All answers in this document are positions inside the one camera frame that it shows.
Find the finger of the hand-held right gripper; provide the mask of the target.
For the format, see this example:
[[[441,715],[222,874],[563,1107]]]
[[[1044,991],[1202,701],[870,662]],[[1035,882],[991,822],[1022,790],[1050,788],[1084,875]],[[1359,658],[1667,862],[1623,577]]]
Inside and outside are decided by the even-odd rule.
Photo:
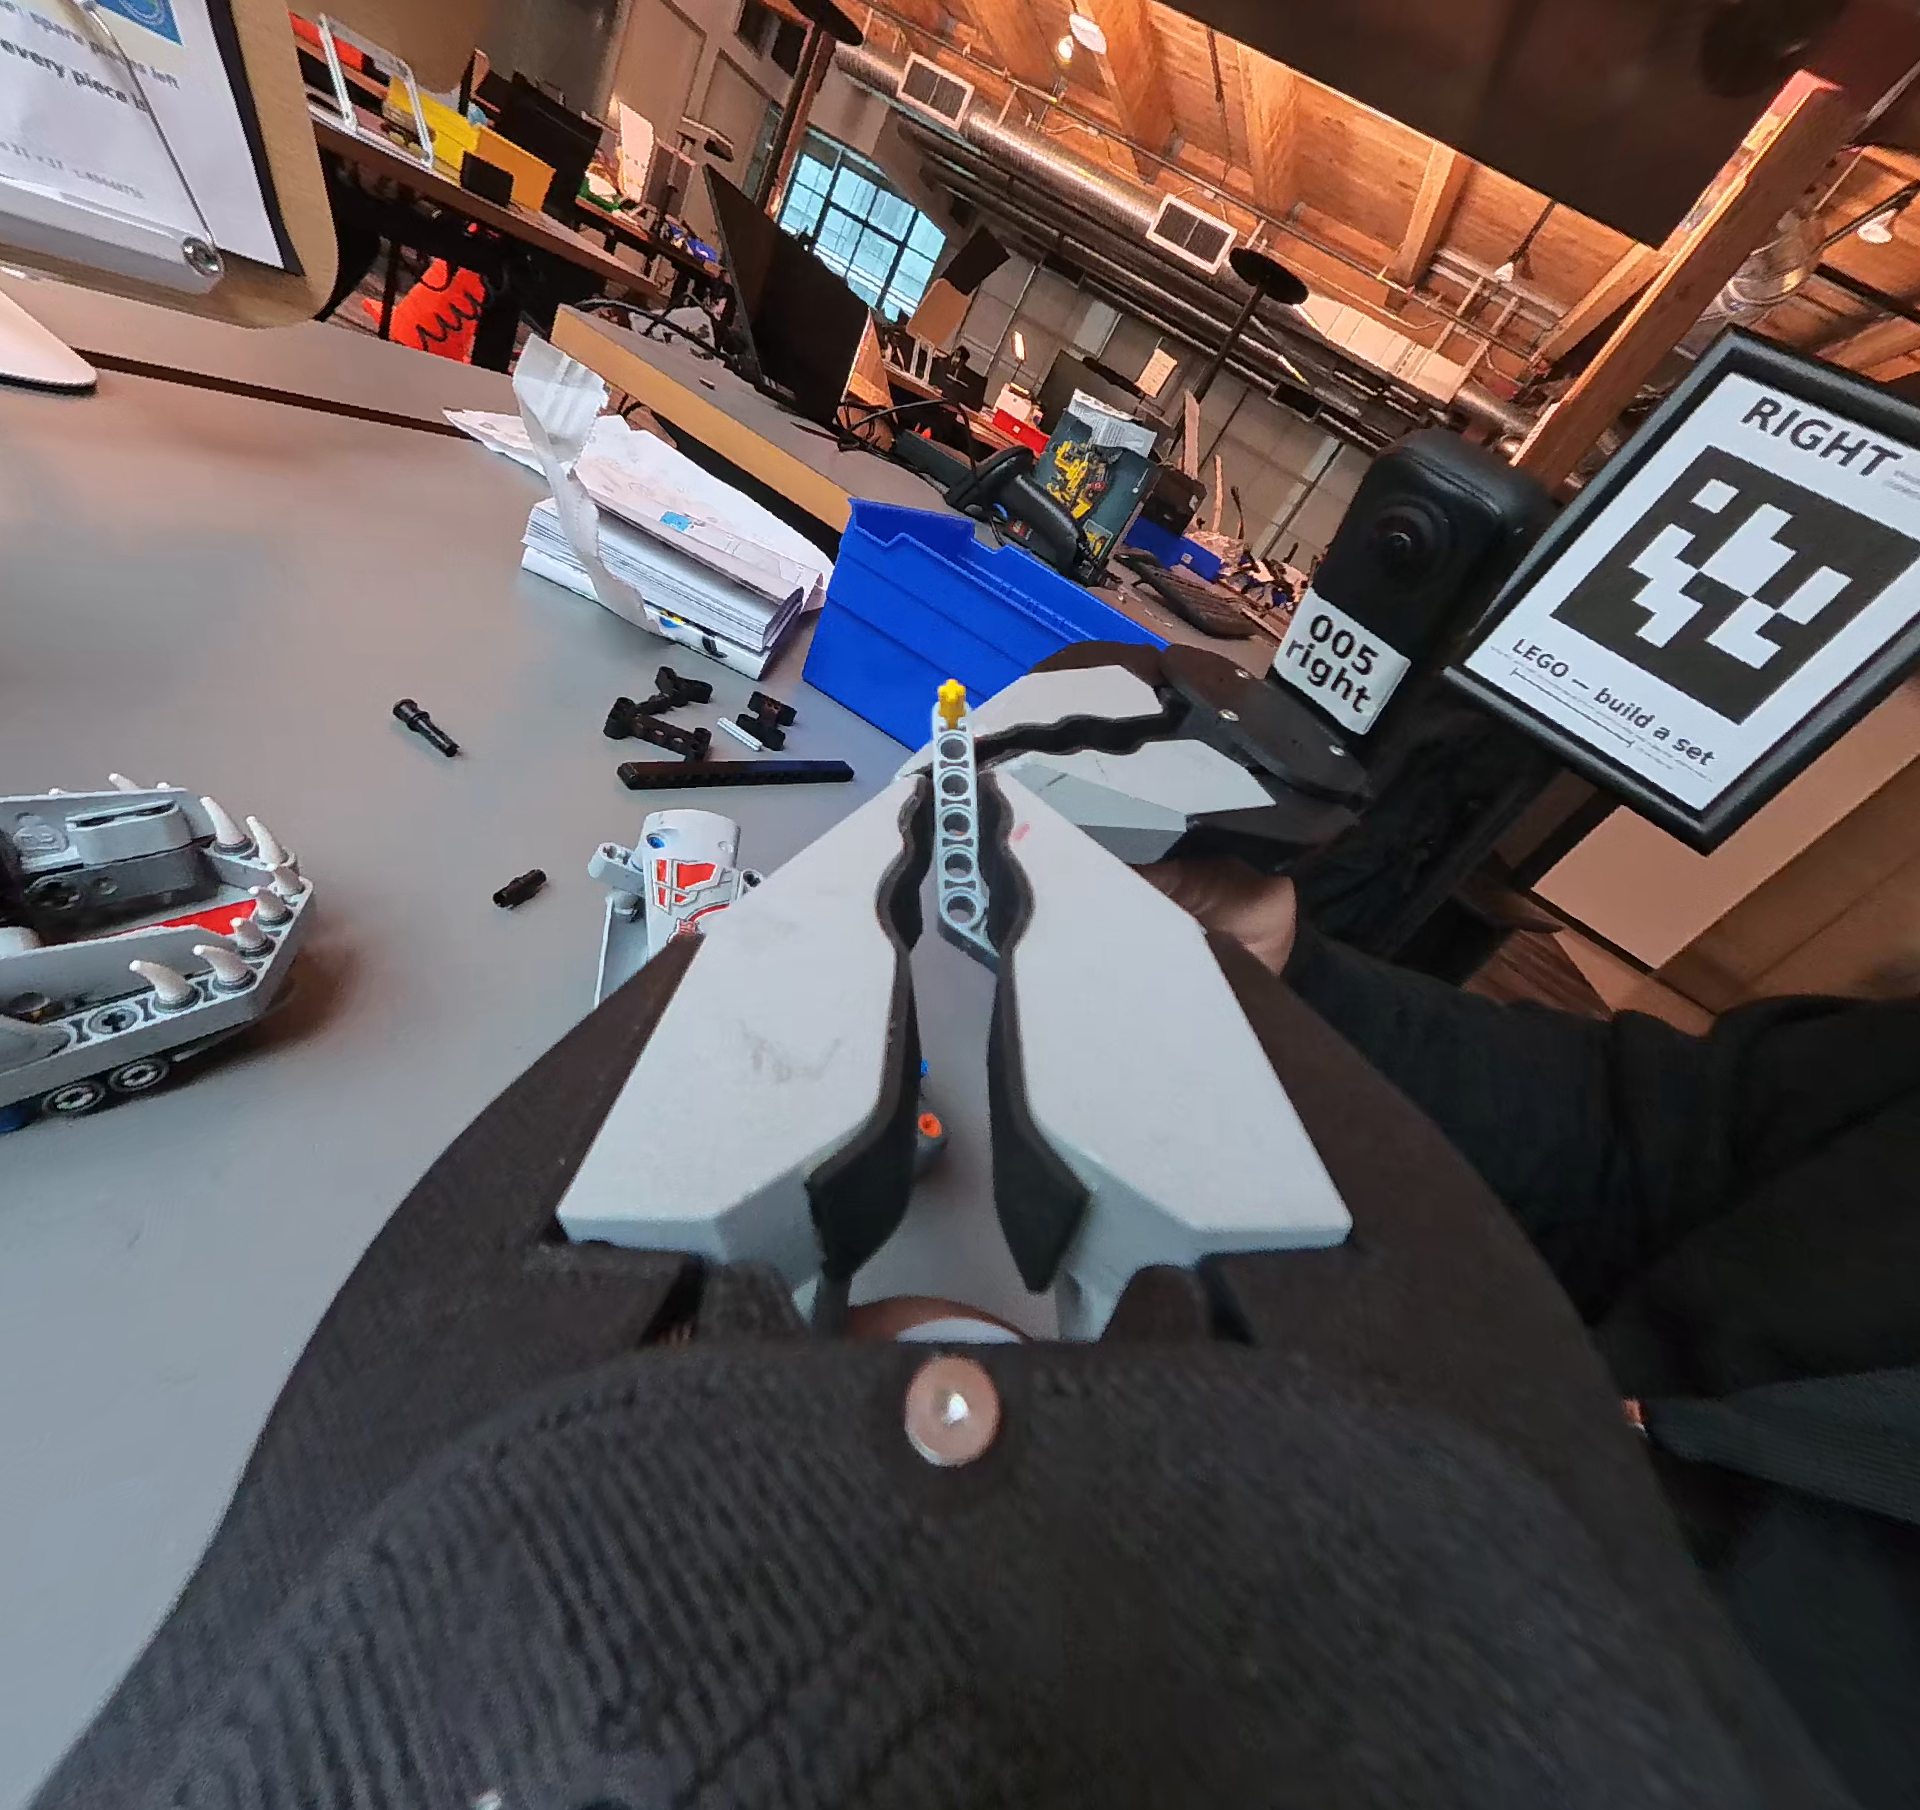
[[[991,770],[1007,804],[1015,870],[1083,870],[1230,857],[1282,866],[1281,811],[1255,773],[1176,736],[997,736]]]
[[[1173,734],[1188,697],[1154,644],[1067,644],[970,713],[977,767],[1027,752],[1137,748]]]

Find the person's black jacket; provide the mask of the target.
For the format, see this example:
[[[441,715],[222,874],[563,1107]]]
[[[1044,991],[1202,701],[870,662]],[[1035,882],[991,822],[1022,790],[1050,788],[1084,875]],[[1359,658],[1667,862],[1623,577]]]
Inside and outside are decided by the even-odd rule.
[[[1559,1274],[1745,1646],[1861,1806],[1916,1806],[1916,1228]]]

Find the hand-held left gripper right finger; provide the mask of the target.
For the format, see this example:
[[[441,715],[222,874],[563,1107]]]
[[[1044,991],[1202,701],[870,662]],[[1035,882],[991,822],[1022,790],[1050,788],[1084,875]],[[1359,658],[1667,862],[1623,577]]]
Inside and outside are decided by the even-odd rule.
[[[1202,926],[982,776],[992,1199],[1030,1292],[1341,1246],[1353,1215]]]

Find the white perforated paper strip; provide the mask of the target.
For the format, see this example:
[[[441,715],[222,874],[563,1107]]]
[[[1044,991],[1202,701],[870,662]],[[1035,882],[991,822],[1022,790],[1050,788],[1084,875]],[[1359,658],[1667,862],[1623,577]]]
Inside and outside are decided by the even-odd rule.
[[[596,502],[577,479],[577,463],[609,393],[607,383],[550,340],[531,336],[520,349],[514,386],[520,419],[546,477],[560,524],[591,582],[593,596],[624,620],[660,635],[653,607],[603,560]]]

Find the black handheld device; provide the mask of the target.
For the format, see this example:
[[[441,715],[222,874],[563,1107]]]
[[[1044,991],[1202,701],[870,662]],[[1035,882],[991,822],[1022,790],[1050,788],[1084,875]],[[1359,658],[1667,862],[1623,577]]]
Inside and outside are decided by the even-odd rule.
[[[1067,507],[1044,490],[1035,470],[1035,453],[1015,444],[964,468],[944,488],[944,501],[980,520],[994,518],[1020,529],[1022,547],[1078,582],[1084,568],[1083,533]]]

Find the stack of paper booklets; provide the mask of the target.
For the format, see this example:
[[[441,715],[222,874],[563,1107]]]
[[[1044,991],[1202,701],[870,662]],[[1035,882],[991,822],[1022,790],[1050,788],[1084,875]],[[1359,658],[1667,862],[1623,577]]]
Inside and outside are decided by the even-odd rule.
[[[570,481],[583,532],[539,501],[520,564],[642,629],[762,680],[825,603],[824,551],[653,431],[601,414]]]

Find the grey spiked lego vehicle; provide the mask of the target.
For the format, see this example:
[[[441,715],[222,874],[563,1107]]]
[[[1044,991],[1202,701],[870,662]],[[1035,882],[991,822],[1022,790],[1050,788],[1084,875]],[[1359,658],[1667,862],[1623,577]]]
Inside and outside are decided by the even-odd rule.
[[[2,800],[2,1127],[188,1078],[283,1002],[311,875],[262,820],[110,776]]]

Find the black computer monitor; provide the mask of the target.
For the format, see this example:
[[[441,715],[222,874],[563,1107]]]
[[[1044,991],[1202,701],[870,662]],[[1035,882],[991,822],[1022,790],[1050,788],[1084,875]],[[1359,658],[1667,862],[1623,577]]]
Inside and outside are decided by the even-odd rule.
[[[705,189],[735,285],[743,375],[808,422],[837,430],[870,308],[722,170],[705,170]]]

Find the yellow storage bin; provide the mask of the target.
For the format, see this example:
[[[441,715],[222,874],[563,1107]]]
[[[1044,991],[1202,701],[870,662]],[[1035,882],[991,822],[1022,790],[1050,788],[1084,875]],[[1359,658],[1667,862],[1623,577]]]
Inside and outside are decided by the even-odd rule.
[[[540,215],[556,180],[552,165],[514,143],[486,123],[473,123],[433,94],[422,92],[405,72],[388,82],[382,116],[411,134],[429,151],[436,170],[473,196],[488,196],[520,213]]]

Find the wooden support post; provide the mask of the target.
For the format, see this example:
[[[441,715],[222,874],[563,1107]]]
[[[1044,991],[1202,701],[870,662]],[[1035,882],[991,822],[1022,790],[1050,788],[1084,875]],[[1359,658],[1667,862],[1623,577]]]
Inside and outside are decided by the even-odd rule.
[[[1535,425],[1513,455],[1519,470],[1549,490],[1655,375],[1745,258],[1813,189],[1866,111],[1865,96],[1802,70],[1743,139],[1730,174],[1707,189],[1665,244],[1665,262],[1620,326]]]

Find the white stand base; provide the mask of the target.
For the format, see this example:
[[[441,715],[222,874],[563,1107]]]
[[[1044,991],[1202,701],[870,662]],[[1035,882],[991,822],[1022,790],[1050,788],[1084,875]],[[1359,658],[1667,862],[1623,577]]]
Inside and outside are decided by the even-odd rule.
[[[91,393],[97,367],[37,320],[16,298],[0,296],[0,377],[4,387]]]

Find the black angled lego assembly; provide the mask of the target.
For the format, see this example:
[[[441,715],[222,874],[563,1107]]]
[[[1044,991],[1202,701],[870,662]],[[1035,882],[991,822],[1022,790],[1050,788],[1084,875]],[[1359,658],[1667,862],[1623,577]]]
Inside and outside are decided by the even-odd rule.
[[[687,726],[676,715],[705,708],[711,697],[713,684],[707,680],[662,664],[653,693],[613,699],[603,719],[603,736],[615,741],[642,741],[684,760],[705,760],[711,752],[711,729],[701,723]]]

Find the black floor lamp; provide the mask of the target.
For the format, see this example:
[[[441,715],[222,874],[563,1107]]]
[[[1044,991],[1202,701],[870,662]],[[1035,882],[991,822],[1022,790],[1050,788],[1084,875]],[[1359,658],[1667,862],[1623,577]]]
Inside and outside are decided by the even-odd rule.
[[[770,148],[759,206],[778,215],[786,200],[818,94],[839,47],[861,47],[864,30],[834,0],[786,0],[808,24],[803,56]]]
[[[1310,285],[1293,269],[1253,244],[1234,244],[1230,248],[1229,262],[1234,277],[1247,288],[1247,293],[1230,326],[1213,347],[1205,370],[1190,387],[1190,396],[1198,404],[1205,404],[1221,370],[1227,367],[1241,336],[1247,331],[1264,302],[1271,300],[1276,307],[1298,308],[1310,296]]]

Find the long black lego beam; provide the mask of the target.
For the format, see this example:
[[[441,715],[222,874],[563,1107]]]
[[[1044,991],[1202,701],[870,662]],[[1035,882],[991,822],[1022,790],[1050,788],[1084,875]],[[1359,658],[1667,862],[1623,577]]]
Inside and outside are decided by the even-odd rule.
[[[855,767],[844,758],[755,758],[755,760],[624,760],[615,778],[630,792],[739,790],[770,786],[852,784]]]

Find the long dark workbench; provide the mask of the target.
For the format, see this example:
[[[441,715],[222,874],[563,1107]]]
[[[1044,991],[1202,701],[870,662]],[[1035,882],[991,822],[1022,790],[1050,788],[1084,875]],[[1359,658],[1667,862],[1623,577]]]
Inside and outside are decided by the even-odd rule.
[[[397,250],[471,269],[490,292],[490,315],[514,311],[540,333],[563,307],[607,300],[642,313],[665,308],[665,293],[645,271],[556,218],[475,196],[397,146],[349,134],[326,116],[315,116],[311,128],[340,240],[339,289],[356,288],[378,251]]]

